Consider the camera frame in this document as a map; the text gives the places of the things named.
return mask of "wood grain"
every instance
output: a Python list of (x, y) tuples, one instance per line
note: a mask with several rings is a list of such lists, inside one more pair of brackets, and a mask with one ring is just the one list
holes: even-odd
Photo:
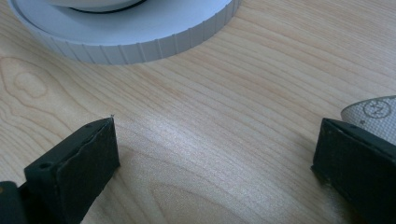
[(323, 117), (395, 94), (396, 2), (244, 0), (204, 44), (126, 66), (36, 43), (0, 1), (0, 180), (115, 115), (121, 168), (83, 223), (363, 223), (310, 170)]

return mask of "light wood surface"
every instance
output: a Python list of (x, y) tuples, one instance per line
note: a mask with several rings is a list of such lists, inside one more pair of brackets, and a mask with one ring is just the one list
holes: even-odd
[(396, 91), (396, 2), (243, 0), (177, 56), (43, 49), (0, 0), (0, 180), (115, 115), (121, 168), (83, 223), (362, 223), (310, 170), (321, 119)]

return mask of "white bowl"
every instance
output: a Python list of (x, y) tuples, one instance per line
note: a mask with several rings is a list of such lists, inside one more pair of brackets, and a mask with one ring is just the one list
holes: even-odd
[(57, 7), (72, 7), (84, 11), (104, 12), (121, 9), (144, 0), (45, 0)]

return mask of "wooden table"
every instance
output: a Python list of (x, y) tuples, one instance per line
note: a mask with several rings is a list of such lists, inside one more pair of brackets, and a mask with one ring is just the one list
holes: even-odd
[(121, 168), (83, 223), (362, 223), (310, 170), (323, 117), (396, 91), (396, 2), (244, 0), (152, 63), (58, 56), (0, 1), (0, 180), (115, 115)]

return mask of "white round object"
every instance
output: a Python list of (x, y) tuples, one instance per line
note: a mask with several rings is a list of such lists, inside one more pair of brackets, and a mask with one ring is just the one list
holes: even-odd
[(44, 0), (58, 7), (74, 7), (86, 11), (109, 11), (132, 6), (142, 0)]
[(8, 2), (47, 48), (88, 63), (131, 64), (201, 44), (231, 19), (240, 0), (148, 0), (109, 14), (83, 13), (41, 1)]

